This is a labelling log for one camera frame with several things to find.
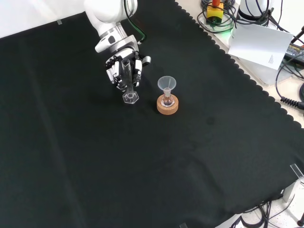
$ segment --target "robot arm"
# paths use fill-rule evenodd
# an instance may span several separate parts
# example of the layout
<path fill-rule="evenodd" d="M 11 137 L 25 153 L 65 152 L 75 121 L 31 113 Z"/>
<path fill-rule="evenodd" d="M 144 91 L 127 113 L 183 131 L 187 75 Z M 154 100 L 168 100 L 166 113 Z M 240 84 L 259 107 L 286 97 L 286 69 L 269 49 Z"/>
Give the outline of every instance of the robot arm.
<path fill-rule="evenodd" d="M 126 89 L 122 60 L 127 58 L 131 62 L 134 86 L 139 85 L 142 67 L 151 62 L 150 57 L 139 54 L 135 37 L 127 36 L 120 23 L 127 19 L 125 1 L 128 15 L 132 16 L 137 10 L 137 0 L 85 0 L 84 2 L 85 12 L 101 39 L 95 50 L 99 53 L 109 49 L 113 53 L 106 62 L 106 71 L 111 82 L 122 91 Z"/>

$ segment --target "white wall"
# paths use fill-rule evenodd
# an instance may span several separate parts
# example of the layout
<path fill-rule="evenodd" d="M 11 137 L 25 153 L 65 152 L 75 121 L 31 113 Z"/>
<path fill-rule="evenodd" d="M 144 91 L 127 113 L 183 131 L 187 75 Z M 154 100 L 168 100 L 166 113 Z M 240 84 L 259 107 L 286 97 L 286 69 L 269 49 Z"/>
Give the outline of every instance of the white wall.
<path fill-rule="evenodd" d="M 84 0 L 0 0 L 0 38 L 84 10 Z"/>

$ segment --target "paper sheet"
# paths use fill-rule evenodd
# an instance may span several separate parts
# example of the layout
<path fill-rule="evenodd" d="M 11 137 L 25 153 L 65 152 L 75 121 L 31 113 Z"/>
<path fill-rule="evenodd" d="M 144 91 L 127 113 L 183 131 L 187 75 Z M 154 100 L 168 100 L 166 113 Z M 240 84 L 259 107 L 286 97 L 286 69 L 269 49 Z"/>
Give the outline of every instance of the paper sheet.
<path fill-rule="evenodd" d="M 237 24 L 228 53 L 277 70 L 292 38 L 290 33 L 260 25 Z"/>

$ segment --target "black cloth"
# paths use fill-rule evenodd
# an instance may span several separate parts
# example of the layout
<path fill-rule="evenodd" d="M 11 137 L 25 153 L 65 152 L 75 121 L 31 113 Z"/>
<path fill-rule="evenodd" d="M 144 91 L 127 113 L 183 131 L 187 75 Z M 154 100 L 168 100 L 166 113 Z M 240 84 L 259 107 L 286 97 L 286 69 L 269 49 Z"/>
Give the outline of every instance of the black cloth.
<path fill-rule="evenodd" d="M 213 228 L 295 180 L 304 133 L 279 103 L 174 1 L 133 19 L 152 57 L 135 105 L 85 13 L 0 40 L 0 227 Z M 172 116 L 156 110 L 164 75 Z"/>

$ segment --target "yellow device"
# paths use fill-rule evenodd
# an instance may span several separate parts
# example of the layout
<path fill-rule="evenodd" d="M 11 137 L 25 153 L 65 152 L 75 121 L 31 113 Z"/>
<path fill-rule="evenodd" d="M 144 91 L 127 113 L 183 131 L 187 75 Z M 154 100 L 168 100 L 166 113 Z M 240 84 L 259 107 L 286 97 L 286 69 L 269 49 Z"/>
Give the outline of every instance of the yellow device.
<path fill-rule="evenodd" d="M 224 15 L 224 4 L 220 3 L 218 5 L 219 8 L 213 8 L 212 6 L 207 7 L 207 18 L 212 21 L 208 21 L 209 23 L 221 23 Z"/>

